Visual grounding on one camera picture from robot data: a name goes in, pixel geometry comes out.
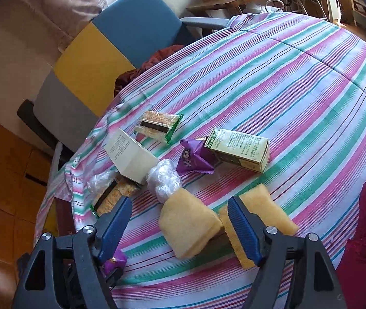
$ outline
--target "striped tablecloth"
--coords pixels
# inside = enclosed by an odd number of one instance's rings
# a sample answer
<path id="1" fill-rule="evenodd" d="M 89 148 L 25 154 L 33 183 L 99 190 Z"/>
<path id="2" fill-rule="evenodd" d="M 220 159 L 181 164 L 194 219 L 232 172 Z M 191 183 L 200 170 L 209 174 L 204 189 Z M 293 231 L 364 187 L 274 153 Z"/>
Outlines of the striped tablecloth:
<path id="1" fill-rule="evenodd" d="M 263 175 L 220 164 L 184 187 L 213 210 L 264 183 L 300 226 L 313 231 L 335 266 L 353 236 L 366 180 L 366 43 L 346 30 L 293 13 L 233 17 L 227 28 L 185 47 L 134 80 L 59 172 L 37 216 L 36 238 L 54 196 L 72 200 L 77 229 L 95 222 L 87 182 L 113 168 L 103 146 L 117 128 L 132 134 L 147 109 L 183 113 L 171 145 L 140 142 L 175 164 L 179 140 L 221 127 L 269 138 Z M 129 261 L 113 291 L 119 308 L 238 308 L 257 268 L 242 270 L 227 237 L 177 260 L 157 223 L 160 203 L 143 190 L 120 242 Z M 286 299 L 285 267 L 276 308 Z"/>

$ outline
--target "sponge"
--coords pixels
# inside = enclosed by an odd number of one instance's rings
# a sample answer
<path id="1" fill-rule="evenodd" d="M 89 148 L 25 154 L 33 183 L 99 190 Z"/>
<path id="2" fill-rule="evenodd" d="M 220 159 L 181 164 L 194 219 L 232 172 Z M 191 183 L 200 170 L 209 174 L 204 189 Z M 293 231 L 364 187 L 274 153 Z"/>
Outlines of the sponge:
<path id="1" fill-rule="evenodd" d="M 249 212 L 257 214 L 266 226 L 272 225 L 283 234 L 290 236 L 293 236 L 299 230 L 299 227 L 291 221 L 283 209 L 274 203 L 265 185 L 257 185 L 248 192 L 240 195 L 240 199 Z M 219 215 L 240 265 L 244 269 L 254 267 L 254 262 L 246 257 L 246 253 L 230 222 L 227 213 L 227 204 L 219 210 Z"/>
<path id="2" fill-rule="evenodd" d="M 176 257 L 183 259 L 200 253 L 223 225 L 213 210 L 180 188 L 164 203 L 159 227 Z"/>

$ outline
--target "green medicine box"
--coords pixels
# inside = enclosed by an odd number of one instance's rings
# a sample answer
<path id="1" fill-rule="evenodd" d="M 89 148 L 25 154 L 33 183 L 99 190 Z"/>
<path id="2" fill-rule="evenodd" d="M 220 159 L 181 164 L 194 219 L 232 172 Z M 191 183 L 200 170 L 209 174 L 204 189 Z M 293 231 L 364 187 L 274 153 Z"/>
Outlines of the green medicine box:
<path id="1" fill-rule="evenodd" d="M 214 128 L 204 146 L 220 161 L 259 173 L 269 162 L 269 140 L 248 133 Z"/>

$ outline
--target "plastic bag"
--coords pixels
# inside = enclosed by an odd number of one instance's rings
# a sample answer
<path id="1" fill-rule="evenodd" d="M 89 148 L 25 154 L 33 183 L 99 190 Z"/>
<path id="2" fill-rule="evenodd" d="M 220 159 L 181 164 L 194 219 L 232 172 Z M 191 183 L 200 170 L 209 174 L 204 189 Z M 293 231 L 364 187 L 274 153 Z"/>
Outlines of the plastic bag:
<path id="1" fill-rule="evenodd" d="M 147 188 L 160 203 L 166 202 L 181 187 L 182 181 L 170 159 L 161 160 L 147 173 Z"/>
<path id="2" fill-rule="evenodd" d="M 89 189 L 92 201 L 103 194 L 110 184 L 117 179 L 119 181 L 119 175 L 115 170 L 106 171 L 91 177 L 89 182 L 87 182 L 87 188 Z"/>

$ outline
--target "purple candy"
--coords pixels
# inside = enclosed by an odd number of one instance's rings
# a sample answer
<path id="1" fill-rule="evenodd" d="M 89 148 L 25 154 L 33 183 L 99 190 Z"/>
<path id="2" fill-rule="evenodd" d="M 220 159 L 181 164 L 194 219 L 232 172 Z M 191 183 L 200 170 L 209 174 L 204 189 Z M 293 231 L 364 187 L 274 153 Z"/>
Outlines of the purple candy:
<path id="1" fill-rule="evenodd" d="M 111 259 L 108 259 L 103 264 L 103 273 L 109 275 L 115 268 L 120 267 L 124 269 L 126 267 L 127 257 L 120 249 L 116 249 Z"/>
<path id="2" fill-rule="evenodd" d="M 216 156 L 204 147 L 205 140 L 182 139 L 180 144 L 184 146 L 183 153 L 179 158 L 176 171 L 179 175 L 190 172 L 213 174 Z"/>

